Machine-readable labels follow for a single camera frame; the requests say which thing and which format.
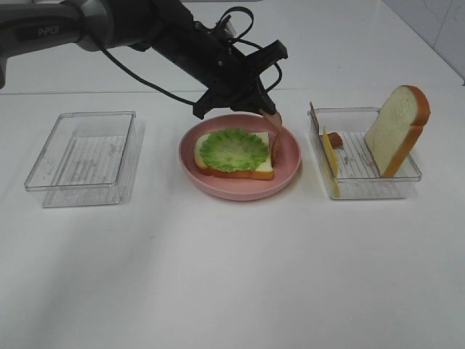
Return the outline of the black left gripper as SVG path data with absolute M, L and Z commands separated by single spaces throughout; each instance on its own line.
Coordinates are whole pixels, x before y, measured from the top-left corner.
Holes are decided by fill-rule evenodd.
M 151 47 L 208 88 L 194 103 L 194 116 L 203 119 L 215 108 L 276 113 L 260 74 L 288 57 L 280 41 L 245 55 L 218 30 L 210 31 L 195 21 L 180 1 L 153 3 L 156 16 Z

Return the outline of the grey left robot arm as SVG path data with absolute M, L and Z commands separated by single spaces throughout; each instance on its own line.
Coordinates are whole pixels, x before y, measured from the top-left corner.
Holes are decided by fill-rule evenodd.
M 288 56 L 275 41 L 251 54 L 237 48 L 230 14 L 208 28 L 180 1 L 60 1 L 1 6 L 1 61 L 64 44 L 90 52 L 115 47 L 154 49 L 205 86 L 192 103 L 202 119 L 214 108 L 274 114 L 261 73 Z

